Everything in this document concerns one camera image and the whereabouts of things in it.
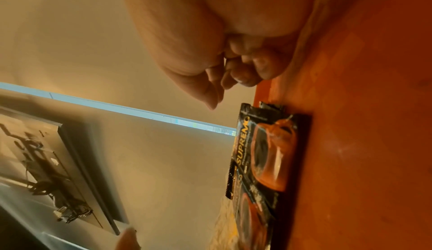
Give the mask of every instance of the black packaging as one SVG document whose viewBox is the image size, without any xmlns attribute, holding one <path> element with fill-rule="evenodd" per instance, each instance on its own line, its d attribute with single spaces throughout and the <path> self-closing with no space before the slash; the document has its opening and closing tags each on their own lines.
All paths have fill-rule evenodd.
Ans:
<svg viewBox="0 0 432 250">
<path fill-rule="evenodd" d="M 292 191 L 293 172 L 298 172 L 302 119 L 304 115 L 286 114 L 275 105 L 241 106 L 226 191 L 241 250 L 270 249 L 279 203 Z"/>
</svg>

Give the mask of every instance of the orange countertop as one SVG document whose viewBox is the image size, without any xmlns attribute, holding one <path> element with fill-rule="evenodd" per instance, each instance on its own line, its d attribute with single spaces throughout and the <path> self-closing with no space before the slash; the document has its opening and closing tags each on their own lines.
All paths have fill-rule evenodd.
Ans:
<svg viewBox="0 0 432 250">
<path fill-rule="evenodd" d="M 257 88 L 313 116 L 288 249 L 432 249 L 431 5 L 356 0 Z"/>
</svg>

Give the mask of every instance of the white wall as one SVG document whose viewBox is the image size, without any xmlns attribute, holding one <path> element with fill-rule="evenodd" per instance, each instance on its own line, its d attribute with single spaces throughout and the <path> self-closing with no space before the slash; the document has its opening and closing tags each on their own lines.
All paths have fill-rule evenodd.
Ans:
<svg viewBox="0 0 432 250">
<path fill-rule="evenodd" d="M 89 138 L 143 249 L 206 247 L 225 192 L 232 136 L 10 91 L 0 91 L 0 104 L 64 123 L 78 149 L 85 150 L 80 135 Z M 91 250 L 112 249 L 117 239 L 81 221 L 63 226 L 34 204 L 23 210 L 24 221 L 37 220 L 34 232 L 48 232 Z"/>
<path fill-rule="evenodd" d="M 234 127 L 254 88 L 211 112 L 179 91 L 141 44 L 122 0 L 0 0 L 0 82 Z"/>
</svg>

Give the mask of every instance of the product blister pack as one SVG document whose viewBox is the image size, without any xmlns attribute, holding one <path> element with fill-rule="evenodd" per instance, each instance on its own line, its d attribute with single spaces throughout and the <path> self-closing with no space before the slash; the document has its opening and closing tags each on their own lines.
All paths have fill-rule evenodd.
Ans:
<svg viewBox="0 0 432 250">
<path fill-rule="evenodd" d="M 226 197 L 233 202 L 242 250 L 270 249 L 281 196 L 298 171 L 298 125 L 303 117 L 264 103 L 259 108 L 241 106 Z"/>
</svg>

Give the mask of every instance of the package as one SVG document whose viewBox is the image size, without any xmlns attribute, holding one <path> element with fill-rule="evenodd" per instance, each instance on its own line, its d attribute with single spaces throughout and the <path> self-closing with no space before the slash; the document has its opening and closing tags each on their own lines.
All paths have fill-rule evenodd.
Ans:
<svg viewBox="0 0 432 250">
<path fill-rule="evenodd" d="M 226 190 L 240 250 L 270 249 L 282 196 L 295 194 L 288 186 L 296 182 L 292 178 L 302 156 L 298 124 L 306 124 L 304 120 L 304 115 L 286 114 L 275 105 L 241 106 Z"/>
</svg>

